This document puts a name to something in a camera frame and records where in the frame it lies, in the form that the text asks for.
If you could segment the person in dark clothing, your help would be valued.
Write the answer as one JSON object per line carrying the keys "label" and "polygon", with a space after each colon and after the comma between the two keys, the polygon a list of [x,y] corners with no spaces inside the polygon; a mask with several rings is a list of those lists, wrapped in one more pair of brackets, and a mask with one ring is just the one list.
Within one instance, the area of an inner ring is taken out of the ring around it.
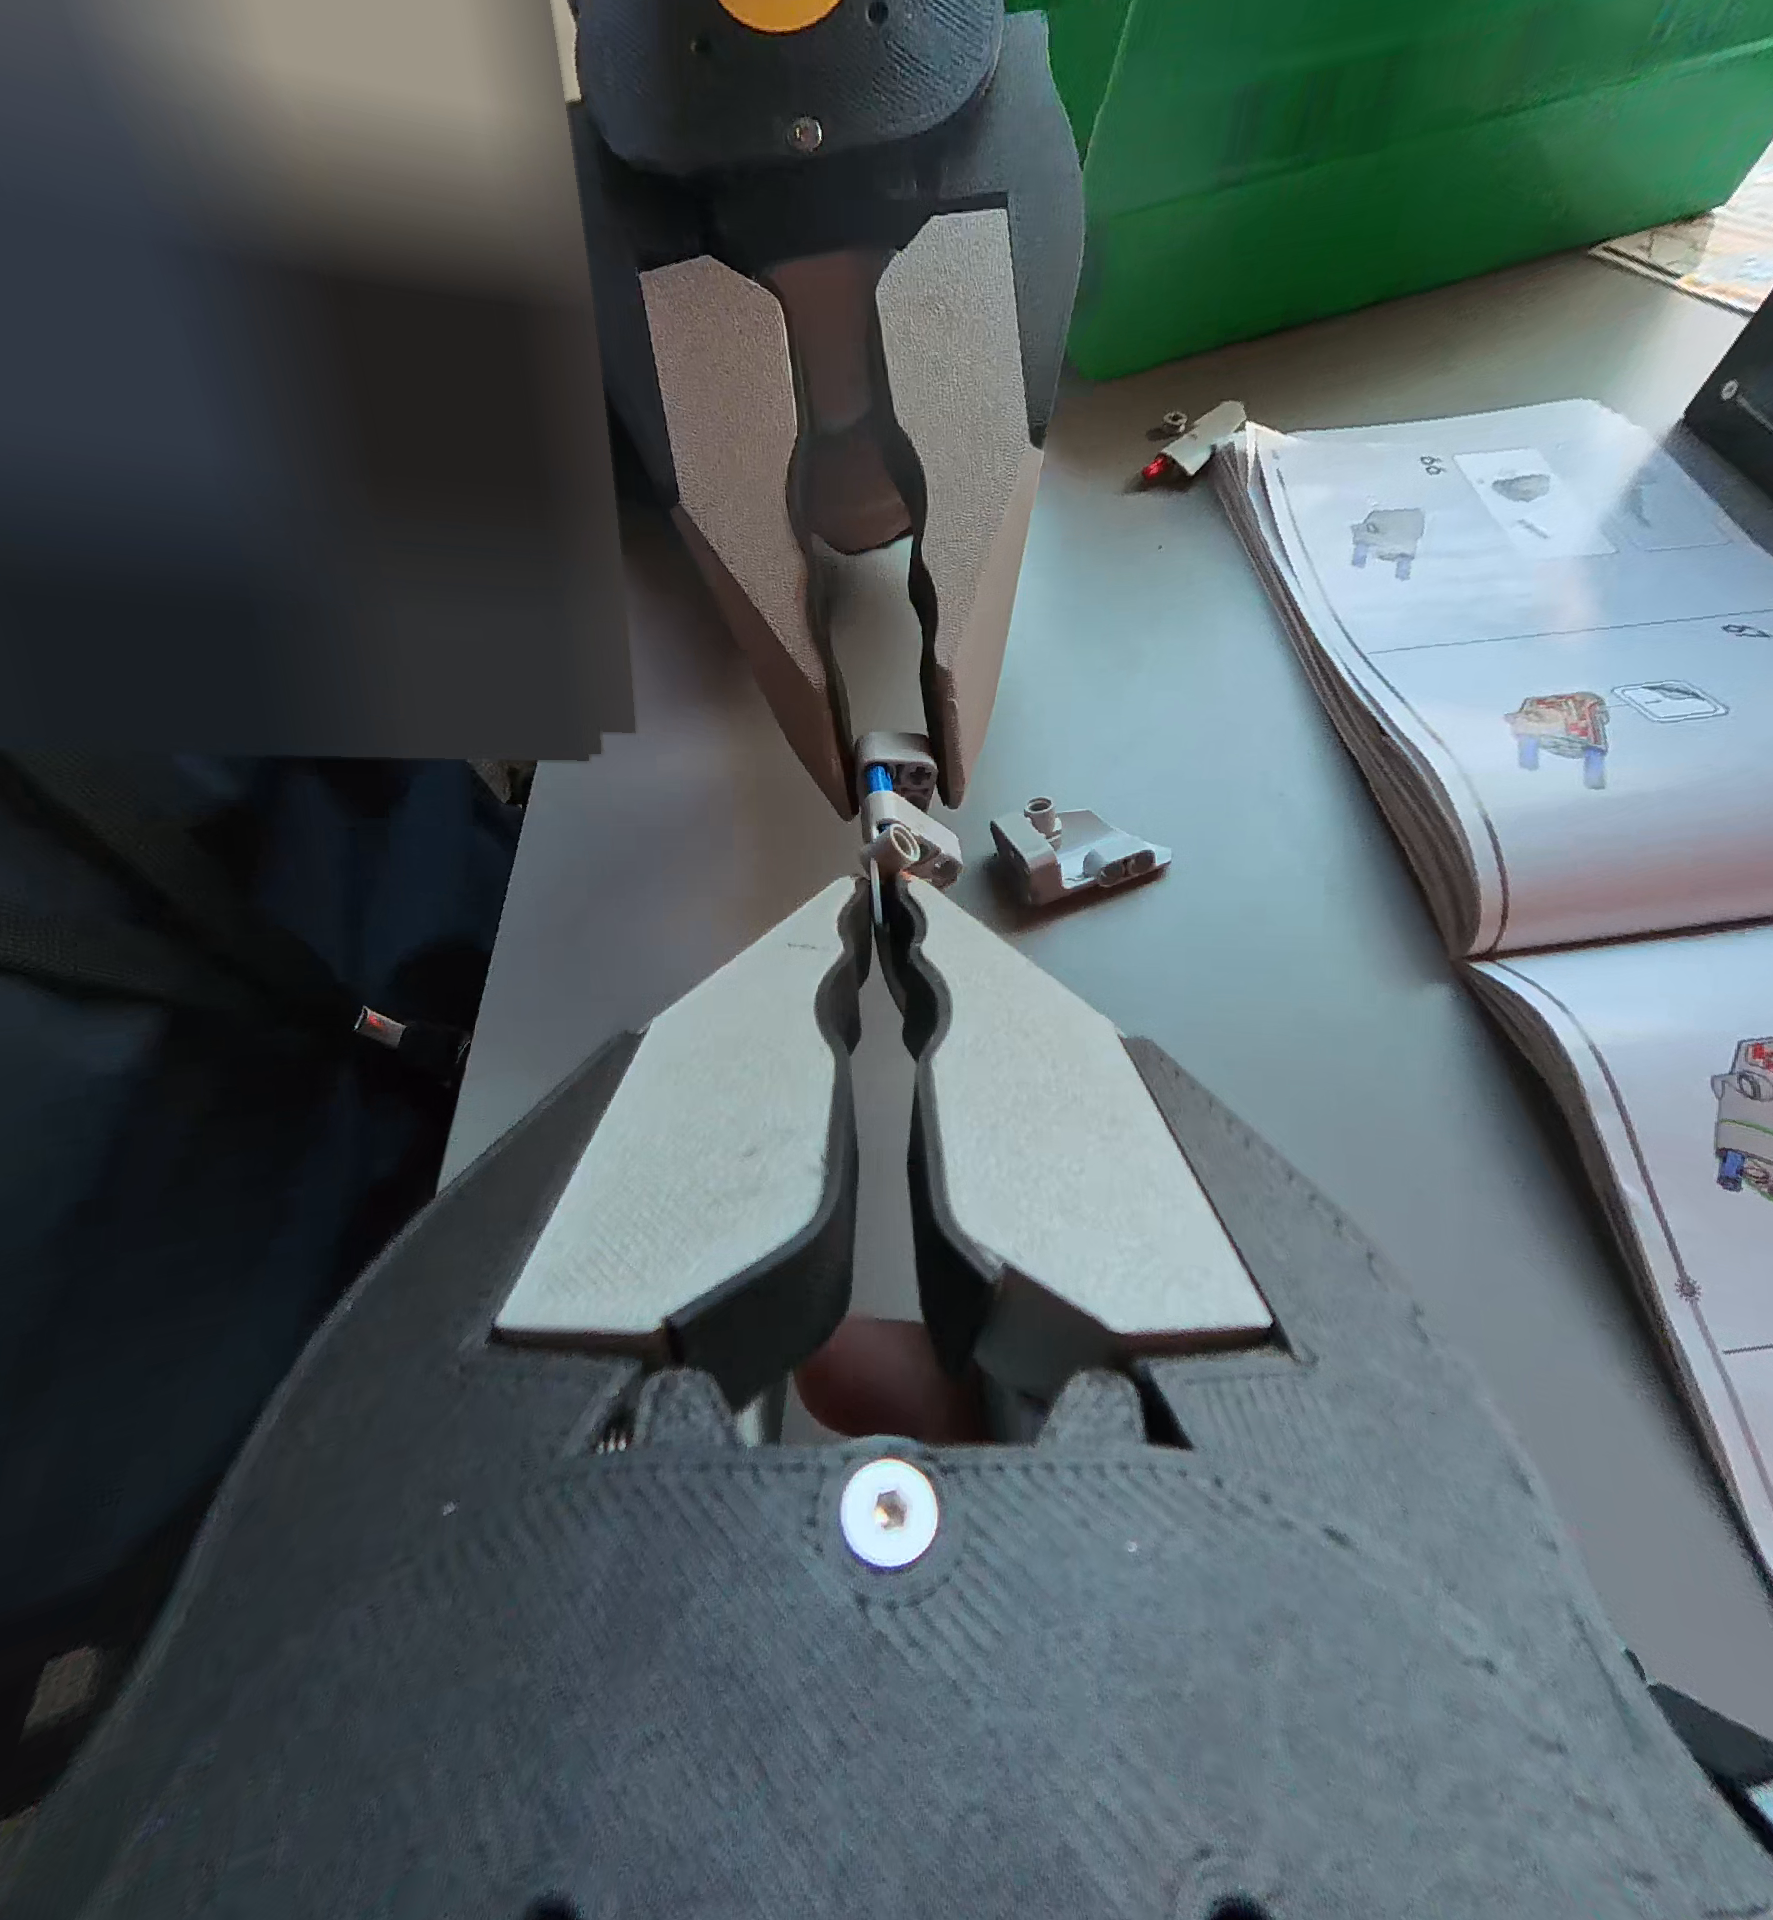
{"label": "person in dark clothing", "polygon": [[519,829],[468,759],[0,752],[0,1811],[428,1199]]}

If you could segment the grey lego panel piece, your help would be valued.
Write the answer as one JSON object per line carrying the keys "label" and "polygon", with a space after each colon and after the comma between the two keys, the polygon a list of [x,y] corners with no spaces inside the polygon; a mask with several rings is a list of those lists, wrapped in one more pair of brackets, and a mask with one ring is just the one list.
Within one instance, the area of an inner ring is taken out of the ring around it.
{"label": "grey lego panel piece", "polygon": [[1090,808],[1063,808],[1050,796],[990,822],[994,870],[1032,909],[1110,892],[1169,870],[1173,851],[1124,832]]}

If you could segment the grey lego beam blue pins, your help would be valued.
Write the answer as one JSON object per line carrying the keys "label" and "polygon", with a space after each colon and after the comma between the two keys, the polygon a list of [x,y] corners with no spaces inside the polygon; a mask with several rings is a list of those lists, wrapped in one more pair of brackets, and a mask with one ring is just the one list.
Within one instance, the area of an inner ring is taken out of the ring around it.
{"label": "grey lego beam blue pins", "polygon": [[939,798],[939,765],[921,733],[874,729],[857,736],[854,770],[859,804],[868,804],[874,795],[892,792],[909,806],[929,813]]}

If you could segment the lego instruction booklet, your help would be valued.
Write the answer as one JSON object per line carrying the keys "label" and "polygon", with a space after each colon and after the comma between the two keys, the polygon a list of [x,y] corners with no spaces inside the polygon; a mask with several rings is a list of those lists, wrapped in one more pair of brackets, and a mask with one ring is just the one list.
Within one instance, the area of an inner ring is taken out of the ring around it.
{"label": "lego instruction booklet", "polygon": [[1206,471],[1773,1584],[1773,551],[1589,398]]}

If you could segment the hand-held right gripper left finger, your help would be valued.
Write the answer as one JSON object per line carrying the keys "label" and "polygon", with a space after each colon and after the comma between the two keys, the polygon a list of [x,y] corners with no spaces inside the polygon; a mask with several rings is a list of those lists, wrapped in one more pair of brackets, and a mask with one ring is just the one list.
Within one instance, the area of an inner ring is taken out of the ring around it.
{"label": "hand-held right gripper left finger", "polygon": [[665,1008],[494,1320],[515,1346],[777,1392],[850,1307],[868,891],[839,878]]}

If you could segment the grey lego connector piece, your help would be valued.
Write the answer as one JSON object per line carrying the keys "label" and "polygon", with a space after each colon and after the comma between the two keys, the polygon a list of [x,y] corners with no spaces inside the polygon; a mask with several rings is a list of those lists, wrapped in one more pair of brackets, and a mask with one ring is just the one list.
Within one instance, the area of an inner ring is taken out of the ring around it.
{"label": "grey lego connector piece", "polygon": [[861,875],[874,932],[882,933],[896,880],[913,876],[945,891],[962,875],[962,854],[958,838],[945,826],[918,808],[898,804],[895,795],[877,798],[892,804],[861,819]]}

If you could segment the printed paper sheet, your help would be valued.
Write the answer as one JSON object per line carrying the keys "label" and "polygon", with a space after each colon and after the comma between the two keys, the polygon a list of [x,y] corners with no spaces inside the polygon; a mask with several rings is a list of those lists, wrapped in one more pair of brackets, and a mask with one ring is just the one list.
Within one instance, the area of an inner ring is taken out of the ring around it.
{"label": "printed paper sheet", "polygon": [[1600,242],[1589,255],[1690,301],[1752,314],[1773,291],[1773,162],[1693,217]]}

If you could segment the green plastic bin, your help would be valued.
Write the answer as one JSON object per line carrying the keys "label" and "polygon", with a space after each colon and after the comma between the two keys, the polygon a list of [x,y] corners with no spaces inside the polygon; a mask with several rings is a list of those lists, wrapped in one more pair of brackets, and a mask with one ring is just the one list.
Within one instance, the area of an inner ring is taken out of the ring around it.
{"label": "green plastic bin", "polygon": [[1090,383],[1719,204],[1773,2],[1060,2]]}

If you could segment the grey lego piece red pin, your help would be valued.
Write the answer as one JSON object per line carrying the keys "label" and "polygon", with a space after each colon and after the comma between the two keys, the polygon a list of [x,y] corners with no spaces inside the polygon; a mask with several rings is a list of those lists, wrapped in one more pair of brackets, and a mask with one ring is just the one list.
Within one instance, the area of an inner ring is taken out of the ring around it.
{"label": "grey lego piece red pin", "polygon": [[1213,455],[1239,438],[1245,426],[1245,408],[1239,401],[1222,401],[1188,421],[1186,435],[1162,440],[1139,468],[1136,477],[1139,491],[1188,488],[1209,468]]}

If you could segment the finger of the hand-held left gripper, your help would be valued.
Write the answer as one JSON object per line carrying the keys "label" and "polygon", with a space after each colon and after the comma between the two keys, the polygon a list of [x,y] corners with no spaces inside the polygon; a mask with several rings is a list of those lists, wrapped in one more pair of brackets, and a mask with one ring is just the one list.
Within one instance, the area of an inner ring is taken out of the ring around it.
{"label": "finger of the hand-held left gripper", "polygon": [[779,303],[700,255],[640,275],[676,502],[700,570],[786,744],[855,818],[852,744],[814,575],[792,515],[798,404]]}
{"label": "finger of the hand-held left gripper", "polygon": [[1004,208],[941,213],[874,297],[891,404],[921,482],[909,590],[939,795],[984,749],[1043,451],[1032,440]]}

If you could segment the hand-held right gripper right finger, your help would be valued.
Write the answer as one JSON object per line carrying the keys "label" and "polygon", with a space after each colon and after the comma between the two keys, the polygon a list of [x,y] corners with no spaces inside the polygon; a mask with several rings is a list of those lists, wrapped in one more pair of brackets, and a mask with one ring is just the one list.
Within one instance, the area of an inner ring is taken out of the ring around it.
{"label": "hand-held right gripper right finger", "polygon": [[996,1443],[1055,1406],[1184,1444],[1152,1366],[1267,1352],[1276,1317],[1127,1040],[927,880],[882,969],[913,1065],[904,1179],[922,1334]]}

